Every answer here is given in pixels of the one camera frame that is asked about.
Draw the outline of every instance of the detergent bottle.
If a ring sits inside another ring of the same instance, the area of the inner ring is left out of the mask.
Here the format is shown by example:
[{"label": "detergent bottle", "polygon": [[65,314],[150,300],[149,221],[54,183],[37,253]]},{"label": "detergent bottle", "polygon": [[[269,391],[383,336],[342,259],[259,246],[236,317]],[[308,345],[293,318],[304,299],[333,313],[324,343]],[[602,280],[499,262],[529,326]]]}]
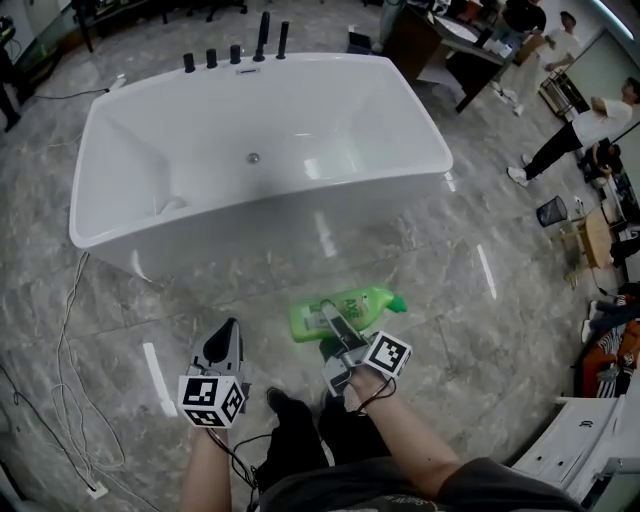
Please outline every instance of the detergent bottle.
[{"label": "detergent bottle", "polygon": [[321,340],[334,336],[320,311],[320,303],[330,300],[354,329],[362,331],[369,327],[386,309],[404,313],[404,299],[379,286],[358,288],[303,304],[296,304],[289,311],[291,335],[297,342]]}]

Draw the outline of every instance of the green cap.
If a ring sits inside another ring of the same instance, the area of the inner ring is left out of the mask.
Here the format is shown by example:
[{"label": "green cap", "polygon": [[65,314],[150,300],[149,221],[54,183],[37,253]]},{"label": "green cap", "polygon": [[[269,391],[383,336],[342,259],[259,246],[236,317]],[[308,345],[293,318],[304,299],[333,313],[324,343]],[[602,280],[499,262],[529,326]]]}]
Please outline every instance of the green cap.
[{"label": "green cap", "polygon": [[387,309],[390,309],[394,313],[406,313],[407,303],[400,295],[394,295],[393,300],[387,305]]}]

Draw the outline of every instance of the black mesh wastebasket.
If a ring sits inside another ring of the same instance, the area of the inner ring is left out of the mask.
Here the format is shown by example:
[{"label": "black mesh wastebasket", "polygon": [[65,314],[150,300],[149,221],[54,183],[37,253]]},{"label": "black mesh wastebasket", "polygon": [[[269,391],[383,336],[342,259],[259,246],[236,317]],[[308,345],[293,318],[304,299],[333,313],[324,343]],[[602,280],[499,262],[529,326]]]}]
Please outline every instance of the black mesh wastebasket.
[{"label": "black mesh wastebasket", "polygon": [[567,207],[564,205],[564,201],[559,196],[556,196],[538,208],[536,215],[540,225],[546,228],[556,222],[567,220]]}]

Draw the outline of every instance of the man in white shirt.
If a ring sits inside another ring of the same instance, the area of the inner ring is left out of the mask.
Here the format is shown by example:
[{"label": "man in white shirt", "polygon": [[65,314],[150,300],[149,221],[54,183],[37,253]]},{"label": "man in white shirt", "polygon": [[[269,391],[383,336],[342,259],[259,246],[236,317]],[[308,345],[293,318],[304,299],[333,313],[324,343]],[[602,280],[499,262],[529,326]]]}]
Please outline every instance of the man in white shirt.
[{"label": "man in white shirt", "polygon": [[567,11],[560,13],[563,28],[552,30],[545,36],[545,44],[537,48],[514,74],[512,97],[517,97],[514,114],[521,116],[525,107],[538,93],[549,73],[571,64],[580,53],[580,42],[573,34],[576,19]]},{"label": "man in white shirt", "polygon": [[522,169],[509,167],[509,177],[526,187],[565,153],[620,133],[633,116],[633,105],[640,103],[640,82],[629,77],[622,87],[622,101],[591,98],[591,110],[563,126]]}]

